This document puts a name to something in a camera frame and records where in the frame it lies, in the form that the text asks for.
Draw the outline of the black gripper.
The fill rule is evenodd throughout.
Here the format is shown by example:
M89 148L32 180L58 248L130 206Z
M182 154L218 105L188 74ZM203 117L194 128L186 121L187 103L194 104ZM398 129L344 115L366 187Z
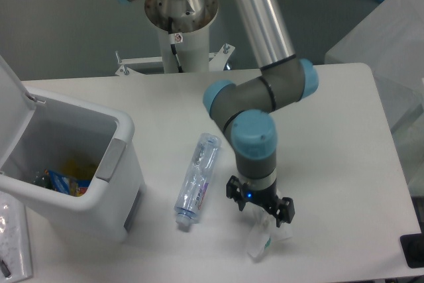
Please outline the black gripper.
M277 228L282 223L290 224L295 215L292 198L277 196L276 181L263 190L253 190L246 182L231 176L226 184L226 197L238 205L239 211L243 211L247 203L262 207L275 218Z

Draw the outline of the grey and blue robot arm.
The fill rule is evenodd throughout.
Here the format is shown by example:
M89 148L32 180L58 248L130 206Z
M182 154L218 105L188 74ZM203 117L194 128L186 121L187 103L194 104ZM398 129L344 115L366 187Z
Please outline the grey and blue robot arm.
M295 208L291 198L277 193L277 134L270 115L313 94L319 78L309 60L296 56L277 0L236 2L261 74L239 85L227 80L211 84L203 104L235 153L238 175L227 182L227 197L240 209L253 203L277 224L290 223ZM208 69L208 28L217 9L217 0L145 0L165 72Z

